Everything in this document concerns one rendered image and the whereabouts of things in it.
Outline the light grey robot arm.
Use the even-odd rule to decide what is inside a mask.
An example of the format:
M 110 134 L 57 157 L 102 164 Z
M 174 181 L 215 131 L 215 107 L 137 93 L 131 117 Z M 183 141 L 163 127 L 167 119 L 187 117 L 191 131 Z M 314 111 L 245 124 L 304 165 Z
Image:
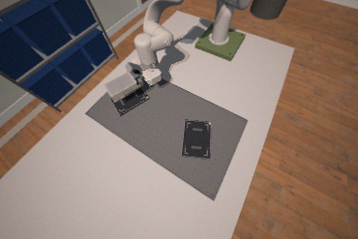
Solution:
M 156 51 L 170 47 L 174 41 L 173 35 L 159 24 L 160 17 L 166 8 L 181 5 L 183 1 L 153 0 L 150 4 L 144 18 L 143 33 L 134 38 L 134 45 L 141 64 L 137 65 L 128 62 L 125 68 L 130 74 L 139 75 L 140 71 L 157 68 L 158 58 Z M 234 8 L 245 10 L 251 2 L 252 0 L 217 0 L 214 26 L 212 33 L 209 35 L 209 41 L 214 45 L 225 45 L 228 42 L 227 33 Z

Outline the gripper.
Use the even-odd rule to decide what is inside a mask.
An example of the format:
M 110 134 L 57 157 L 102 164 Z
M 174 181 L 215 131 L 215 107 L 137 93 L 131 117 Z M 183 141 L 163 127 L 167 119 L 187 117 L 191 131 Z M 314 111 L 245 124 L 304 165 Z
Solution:
M 138 56 L 133 59 L 133 63 L 137 65 L 141 64 Z M 159 70 L 158 67 L 156 69 L 153 68 L 147 69 L 145 71 L 140 71 L 139 76 L 140 78 L 137 80 L 139 82 L 139 85 L 123 93 L 125 97 L 132 94 L 136 89 L 142 87 L 144 85 L 142 81 L 143 79 L 145 79 L 147 83 L 149 82 L 148 84 L 150 85 L 153 85 L 163 79 L 162 72 Z

